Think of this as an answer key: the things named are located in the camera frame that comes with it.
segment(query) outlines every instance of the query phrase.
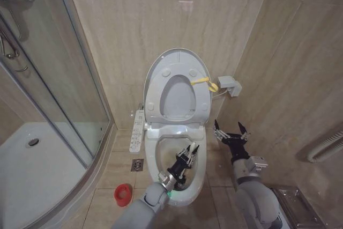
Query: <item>white toilet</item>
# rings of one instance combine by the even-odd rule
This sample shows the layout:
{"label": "white toilet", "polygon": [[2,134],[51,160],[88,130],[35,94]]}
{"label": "white toilet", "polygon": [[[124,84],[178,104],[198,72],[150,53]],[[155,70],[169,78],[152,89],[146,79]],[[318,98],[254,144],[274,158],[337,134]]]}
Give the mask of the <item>white toilet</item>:
{"label": "white toilet", "polygon": [[153,181],[176,161],[175,154],[192,142],[200,145],[193,168],[187,171],[184,190],[173,190],[170,205],[186,206],[200,193],[206,171],[205,123],[212,94],[207,83],[191,85],[210,77],[203,61],[192,51],[175,48],[152,64],[144,84],[146,121],[145,153]]}

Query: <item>shower drain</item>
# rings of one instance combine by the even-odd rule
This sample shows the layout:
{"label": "shower drain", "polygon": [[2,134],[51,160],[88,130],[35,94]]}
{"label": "shower drain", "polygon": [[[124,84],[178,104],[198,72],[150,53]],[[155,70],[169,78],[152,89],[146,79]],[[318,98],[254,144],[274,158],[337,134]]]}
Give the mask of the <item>shower drain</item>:
{"label": "shower drain", "polygon": [[133,159],[131,165],[131,172],[139,172],[143,170],[144,159]]}
{"label": "shower drain", "polygon": [[26,146],[27,147],[33,147],[33,146],[36,146],[37,144],[38,144],[38,142],[39,142],[39,139],[32,139],[31,141],[29,141],[27,144],[26,144]]}

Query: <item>yellow strap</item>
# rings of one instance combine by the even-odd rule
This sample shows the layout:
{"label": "yellow strap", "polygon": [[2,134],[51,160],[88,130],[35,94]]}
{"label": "yellow strap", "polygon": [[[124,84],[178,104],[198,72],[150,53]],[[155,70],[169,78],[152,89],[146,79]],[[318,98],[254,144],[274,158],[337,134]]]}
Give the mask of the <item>yellow strap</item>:
{"label": "yellow strap", "polygon": [[210,81],[210,78],[209,77],[204,77],[204,78],[201,78],[201,79],[197,79],[195,80],[194,82],[191,82],[191,85],[194,85],[196,83],[204,83],[204,82],[207,82],[208,83],[208,89],[212,92],[216,92],[218,90],[218,86],[216,86],[215,83],[212,83]]}

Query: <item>red object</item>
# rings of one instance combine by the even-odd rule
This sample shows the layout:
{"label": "red object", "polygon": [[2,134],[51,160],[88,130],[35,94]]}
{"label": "red object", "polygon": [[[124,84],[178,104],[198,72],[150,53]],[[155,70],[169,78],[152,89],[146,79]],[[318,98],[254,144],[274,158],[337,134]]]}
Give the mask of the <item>red object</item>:
{"label": "red object", "polygon": [[127,183],[119,185],[114,191],[114,199],[118,206],[126,206],[132,198],[131,186]]}

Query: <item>gray robot arm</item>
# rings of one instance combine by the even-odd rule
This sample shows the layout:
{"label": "gray robot arm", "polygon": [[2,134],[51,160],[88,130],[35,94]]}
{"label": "gray robot arm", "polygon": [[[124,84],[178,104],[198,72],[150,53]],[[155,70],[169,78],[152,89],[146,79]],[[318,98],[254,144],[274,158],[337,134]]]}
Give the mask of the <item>gray robot arm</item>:
{"label": "gray robot arm", "polygon": [[143,196],[135,200],[114,223],[112,229],[151,228],[156,214],[168,201],[165,187],[155,182],[148,186]]}
{"label": "gray robot arm", "polygon": [[168,202],[168,192],[182,187],[186,178],[185,169],[191,169],[199,146],[190,151],[190,146],[176,154],[176,162],[166,172],[159,173],[159,181],[149,185],[145,193],[135,200],[115,221],[112,229],[151,228],[156,215]]}
{"label": "gray robot arm", "polygon": [[232,153],[231,163],[237,182],[235,202],[242,211],[249,229],[289,229],[278,199],[271,189],[262,184],[260,172],[268,164],[262,157],[251,157],[244,148],[249,133],[238,123],[241,134],[225,133],[217,121],[214,134],[228,145]]}

